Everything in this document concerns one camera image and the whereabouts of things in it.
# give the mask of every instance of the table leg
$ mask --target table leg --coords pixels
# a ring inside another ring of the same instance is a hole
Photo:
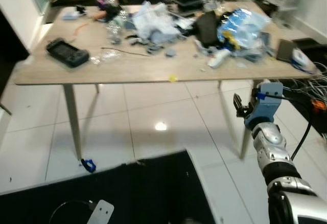
[[[95,86],[96,86],[97,94],[100,93],[99,85],[95,84]]]
[[[221,83],[222,83],[223,81],[218,81],[218,89],[220,89],[220,87],[221,87]]]
[[[63,84],[63,89],[65,92],[69,122],[71,124],[77,159],[81,160],[82,159],[81,138],[80,138],[80,128],[78,125],[74,87],[72,84]]]
[[[12,115],[12,113],[4,105],[2,105],[1,103],[0,103],[0,108],[2,110],[4,110],[6,113],[8,113],[9,115]]]
[[[259,83],[263,82],[263,80],[253,80],[253,85],[252,89],[255,88]],[[245,153],[247,151],[249,141],[251,138],[251,131],[247,128],[245,128],[244,133],[243,133],[243,141],[242,141],[242,149],[241,149],[241,154],[240,154],[240,159],[244,159]]]

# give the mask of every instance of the wooden tabletop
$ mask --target wooden tabletop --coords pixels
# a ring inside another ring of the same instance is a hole
[[[252,2],[226,3],[229,10],[243,7],[263,14],[263,11]],[[129,6],[129,11],[137,11],[139,6]],[[101,54],[101,47],[113,47],[133,53],[146,53],[143,46],[130,46],[127,40],[121,45],[113,46],[107,39],[106,24],[93,22],[89,17],[78,20],[63,21],[61,15],[74,8],[65,8],[54,22],[48,34],[32,52],[33,60],[21,67],[14,82],[18,85],[36,84],[86,84],[86,83],[138,83],[138,82],[168,82],[171,76],[178,81],[203,80],[234,80],[234,79],[282,79],[309,78],[310,75],[296,70],[291,65],[266,57],[258,63],[252,63],[242,58],[229,58],[218,69],[207,66],[208,57],[195,58],[197,49],[194,36],[176,44],[167,44],[176,50],[177,56],[167,58],[165,50],[153,56],[138,56],[121,53],[116,59],[95,65],[91,61],[71,69],[53,59],[45,50],[48,42],[63,37],[67,41],[75,40],[72,45],[86,49],[91,56]],[[89,7],[90,12],[96,12],[95,7]],[[272,46],[277,47],[281,38],[280,29],[270,23],[263,31],[272,36]]]

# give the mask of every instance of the game controller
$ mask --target game controller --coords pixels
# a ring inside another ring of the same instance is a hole
[[[89,53],[87,50],[81,50],[75,48],[61,37],[53,40],[46,46],[46,50],[55,59],[66,64],[70,68],[77,67],[89,59]]]

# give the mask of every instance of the white tile floor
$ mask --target white tile floor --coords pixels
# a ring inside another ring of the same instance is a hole
[[[238,159],[244,125],[235,117],[232,96],[236,92],[246,102],[251,82],[224,81],[221,93],[217,84],[103,84],[98,95],[94,85],[77,85],[83,156],[103,170],[187,148],[201,171],[217,220],[269,223],[255,150],[250,146],[245,160]],[[0,148],[0,193],[86,174],[76,159],[60,86],[9,83],[2,102],[13,116]],[[235,142],[228,122],[234,126]],[[292,152],[307,122],[287,101],[275,122]],[[167,130],[158,131],[156,125]],[[327,147],[319,137],[312,129],[295,164],[327,200]]]

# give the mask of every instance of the blue clip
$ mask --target blue clip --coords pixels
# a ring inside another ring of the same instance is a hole
[[[94,162],[92,161],[92,159],[89,160],[81,159],[81,163],[84,166],[84,168],[90,173],[93,173],[97,168]]]
[[[259,100],[264,100],[265,98],[266,98],[266,95],[265,94],[258,93],[258,99]]]

